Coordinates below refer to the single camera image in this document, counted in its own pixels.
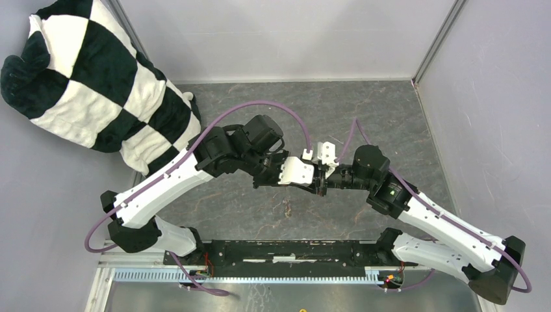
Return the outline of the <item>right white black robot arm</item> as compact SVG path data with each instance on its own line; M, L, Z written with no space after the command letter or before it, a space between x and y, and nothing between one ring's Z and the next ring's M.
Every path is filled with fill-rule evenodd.
M492 235L449 213L393 170L377 146L357 148L352 164L339 164L335 147L329 142L305 150L302 157L314 164L317 194L323 196L328 189L366 190L367 203L378 213L432 237L426 241L388 227L376 242L375 255L381 264L399 260L445 272L499 305L506 304L510 292L517 290L517 277L526 284L522 292L532 290L522 269L523 240Z

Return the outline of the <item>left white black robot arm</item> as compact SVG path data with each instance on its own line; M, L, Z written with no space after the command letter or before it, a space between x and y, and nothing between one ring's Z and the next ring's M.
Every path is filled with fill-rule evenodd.
M173 252L189 265L198 264L204 247L197 230L173 225L158 212L195 187L237 170L255 181L266 178L276 183L288 155L282 150L283 131L267 115L256 115L245 125L213 127L193 138L191 144L197 146L192 153L182 151L138 186L102 195L103 203L117 210L108 224L117 247L127 253L158 248Z

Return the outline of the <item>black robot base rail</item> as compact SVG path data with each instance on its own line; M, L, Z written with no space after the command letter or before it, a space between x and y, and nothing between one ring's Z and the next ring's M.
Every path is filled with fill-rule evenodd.
M361 240L210 240L165 265L202 266L216 278L360 278L366 267L398 267L392 254L402 234L388 227L375 242Z

